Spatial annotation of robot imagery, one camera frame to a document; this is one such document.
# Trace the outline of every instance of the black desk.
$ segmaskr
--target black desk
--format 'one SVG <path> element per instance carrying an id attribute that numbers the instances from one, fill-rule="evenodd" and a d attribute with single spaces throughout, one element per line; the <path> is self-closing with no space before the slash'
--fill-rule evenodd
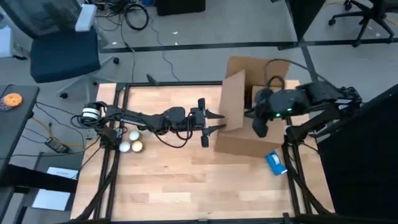
<path id="1" fill-rule="evenodd" d="M 37 86 L 1 85 L 0 94 L 18 93 L 22 104 L 0 111 L 0 221 L 4 218 L 13 193 L 26 193 L 29 188 L 73 192 L 77 181 L 9 164 L 27 120 L 33 115 L 39 88 Z"/>
<path id="2" fill-rule="evenodd" d="M 17 108 L 10 111 L 0 111 L 0 176 L 4 175 L 10 161 L 10 156 L 17 146 L 26 121 L 32 115 L 39 88 L 37 86 L 0 86 L 0 94 L 5 90 L 4 96 L 8 93 L 19 93 L 23 97 L 23 102 Z M 14 193 L 14 187 L 0 187 L 0 220 L 3 219 L 8 204 Z"/>

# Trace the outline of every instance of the cardboard box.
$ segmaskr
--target cardboard box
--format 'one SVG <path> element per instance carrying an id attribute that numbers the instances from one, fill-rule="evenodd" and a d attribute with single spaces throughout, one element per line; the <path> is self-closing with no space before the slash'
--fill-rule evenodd
<path id="1" fill-rule="evenodd" d="M 273 75 L 285 78 L 289 70 L 288 62 L 273 62 L 268 67 L 269 77 L 265 77 L 264 68 L 268 61 L 250 57 L 229 58 L 220 100 L 220 114 L 225 116 L 226 127 L 218 131 L 216 152 L 264 157 L 283 144 L 284 121 L 268 121 L 267 136 L 259 138 L 251 127 L 252 119 L 244 117 L 244 105 L 252 103 L 253 87 L 265 86 Z M 274 80 L 271 87 L 280 88 L 281 83 Z"/>

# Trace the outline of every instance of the chair backrest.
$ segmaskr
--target chair backrest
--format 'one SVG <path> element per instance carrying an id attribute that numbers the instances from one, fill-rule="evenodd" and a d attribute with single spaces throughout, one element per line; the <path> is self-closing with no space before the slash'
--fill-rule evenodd
<path id="1" fill-rule="evenodd" d="M 73 30 L 81 11 L 76 0 L 0 0 L 0 6 L 33 39 Z"/>

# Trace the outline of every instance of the chair base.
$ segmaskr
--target chair base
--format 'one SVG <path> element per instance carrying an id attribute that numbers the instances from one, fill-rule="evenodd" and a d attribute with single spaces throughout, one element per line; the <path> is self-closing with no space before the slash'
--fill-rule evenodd
<path id="1" fill-rule="evenodd" d="M 360 2 L 357 2 L 355 0 L 346 0 L 344 5 L 345 9 L 348 11 L 351 9 L 352 4 L 360 8 L 361 11 L 359 12 L 348 12 L 348 13 L 342 13 L 342 14 L 337 14 L 334 15 L 330 20 L 329 20 L 329 25 L 332 26 L 336 23 L 336 18 L 340 17 L 353 17 L 353 16 L 362 16 L 363 20 L 359 23 L 362 25 L 361 32 L 359 32 L 358 37 L 356 40 L 353 42 L 353 47 L 358 47 L 361 44 L 361 39 L 362 36 L 368 26 L 369 21 L 372 19 L 375 22 L 377 22 L 381 27 L 383 27 L 389 34 L 390 37 L 388 41 L 386 42 L 387 44 L 392 43 L 392 40 L 395 36 L 395 33 L 392 31 L 392 29 L 386 24 L 384 19 L 386 18 L 385 13 L 380 13 L 379 11 L 375 10 L 374 7 L 371 9 L 364 4 L 361 4 Z"/>
<path id="2" fill-rule="evenodd" d="M 85 88 L 86 88 L 86 100 L 87 102 L 95 101 L 93 98 L 94 96 L 91 94 L 91 87 L 96 86 L 98 83 L 116 83 L 117 80 L 109 79 L 109 78 L 100 78 L 96 77 L 95 75 L 100 72 L 108 63 L 113 61 L 113 63 L 118 64 L 119 63 L 119 58 L 115 56 L 110 56 L 107 59 L 103 60 L 101 62 L 101 69 L 91 72 L 90 74 L 83 75 L 79 79 L 69 83 L 67 86 L 63 87 L 60 89 L 57 94 L 63 98 L 66 99 L 68 98 L 68 90 L 72 89 L 76 85 L 79 85 L 81 83 L 84 83 Z"/>

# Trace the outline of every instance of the black box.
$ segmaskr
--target black box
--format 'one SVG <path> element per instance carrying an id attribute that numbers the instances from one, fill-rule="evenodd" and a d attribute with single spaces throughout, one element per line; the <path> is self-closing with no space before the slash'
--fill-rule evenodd
<path id="1" fill-rule="evenodd" d="M 203 12 L 206 9 L 206 0 L 156 0 L 156 8 L 160 16 Z"/>

